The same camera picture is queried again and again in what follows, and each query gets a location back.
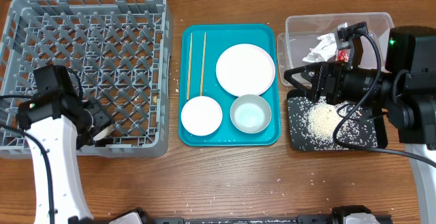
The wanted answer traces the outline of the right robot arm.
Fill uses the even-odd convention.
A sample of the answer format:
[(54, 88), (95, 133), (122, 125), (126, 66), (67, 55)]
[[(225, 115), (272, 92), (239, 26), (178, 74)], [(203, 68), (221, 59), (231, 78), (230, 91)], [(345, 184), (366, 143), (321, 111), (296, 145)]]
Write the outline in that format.
[[(420, 220), (435, 222), (435, 29), (421, 26), (392, 28), (386, 58), (382, 59), (367, 24), (340, 27), (337, 48), (350, 51), (348, 62), (319, 62), (284, 72), (294, 86), (289, 96), (317, 102), (325, 97), (353, 108), (333, 131), (335, 144), (352, 150), (407, 157), (414, 174)], [(377, 148), (350, 144), (337, 134), (358, 108), (373, 113)]]

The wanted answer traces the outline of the white tissue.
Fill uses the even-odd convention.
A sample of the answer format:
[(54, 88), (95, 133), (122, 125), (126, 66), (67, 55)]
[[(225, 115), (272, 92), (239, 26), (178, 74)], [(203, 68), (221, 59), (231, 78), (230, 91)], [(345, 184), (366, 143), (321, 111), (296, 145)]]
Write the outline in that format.
[(302, 60), (308, 63), (326, 62), (337, 54), (337, 43), (334, 33), (328, 33), (317, 37), (320, 42)]

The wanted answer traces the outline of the large white plate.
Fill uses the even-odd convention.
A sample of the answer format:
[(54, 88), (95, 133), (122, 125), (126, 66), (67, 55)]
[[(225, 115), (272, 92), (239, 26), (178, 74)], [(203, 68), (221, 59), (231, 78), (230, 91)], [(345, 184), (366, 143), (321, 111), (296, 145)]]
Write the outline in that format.
[(216, 77), (229, 94), (261, 95), (275, 79), (273, 58), (263, 48), (253, 44), (237, 44), (226, 49), (218, 58)]

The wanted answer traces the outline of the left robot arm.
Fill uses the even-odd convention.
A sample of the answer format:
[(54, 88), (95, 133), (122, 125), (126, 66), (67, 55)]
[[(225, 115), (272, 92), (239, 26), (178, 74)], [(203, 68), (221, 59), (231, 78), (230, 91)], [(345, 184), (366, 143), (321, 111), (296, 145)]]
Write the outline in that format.
[(77, 151), (105, 138), (112, 115), (74, 89), (73, 70), (47, 65), (33, 72), (36, 93), (18, 107), (18, 126), (31, 150), (36, 223), (93, 223), (80, 181)]

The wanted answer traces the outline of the white cup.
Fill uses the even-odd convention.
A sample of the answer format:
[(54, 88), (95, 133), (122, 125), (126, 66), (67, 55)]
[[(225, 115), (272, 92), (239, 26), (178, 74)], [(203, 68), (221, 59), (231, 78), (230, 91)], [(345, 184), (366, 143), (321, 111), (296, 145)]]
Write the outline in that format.
[(95, 141), (99, 141), (102, 140), (103, 138), (107, 137), (108, 135), (110, 135), (112, 133), (114, 129), (114, 124), (111, 124), (110, 126), (106, 127), (105, 129), (103, 129), (102, 131), (100, 131), (97, 135), (95, 135), (93, 137), (93, 139)]

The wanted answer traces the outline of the red snack wrapper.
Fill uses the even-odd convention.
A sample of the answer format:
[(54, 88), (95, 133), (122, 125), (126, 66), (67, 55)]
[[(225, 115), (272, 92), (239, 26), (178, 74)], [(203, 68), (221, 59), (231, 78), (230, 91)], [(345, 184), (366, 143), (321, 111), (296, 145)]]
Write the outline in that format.
[(349, 61), (349, 55), (346, 50), (338, 50), (337, 51), (337, 59), (336, 61), (346, 63)]

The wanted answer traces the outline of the grey bowl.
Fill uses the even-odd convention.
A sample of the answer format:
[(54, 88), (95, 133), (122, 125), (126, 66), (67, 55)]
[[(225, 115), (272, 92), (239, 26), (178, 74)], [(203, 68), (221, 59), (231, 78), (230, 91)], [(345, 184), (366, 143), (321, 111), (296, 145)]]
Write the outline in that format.
[(243, 133), (259, 133), (270, 124), (272, 110), (259, 95), (243, 95), (231, 105), (230, 119), (235, 128)]

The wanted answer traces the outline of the wooden chopstick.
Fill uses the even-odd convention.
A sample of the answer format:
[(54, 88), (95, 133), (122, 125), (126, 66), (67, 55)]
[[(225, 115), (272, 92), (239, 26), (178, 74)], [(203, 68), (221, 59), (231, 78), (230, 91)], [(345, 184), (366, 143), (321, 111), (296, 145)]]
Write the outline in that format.
[(203, 96), (204, 67), (205, 67), (205, 55), (206, 55), (206, 41), (207, 41), (207, 32), (204, 32), (203, 48), (202, 48), (202, 68), (201, 68), (201, 76), (200, 76), (200, 93), (199, 93), (199, 96)]
[(187, 101), (190, 99), (190, 85), (191, 85), (191, 62), (192, 62), (192, 49), (193, 49), (193, 33), (190, 34), (189, 43), (189, 60), (188, 60), (188, 72), (187, 72)]

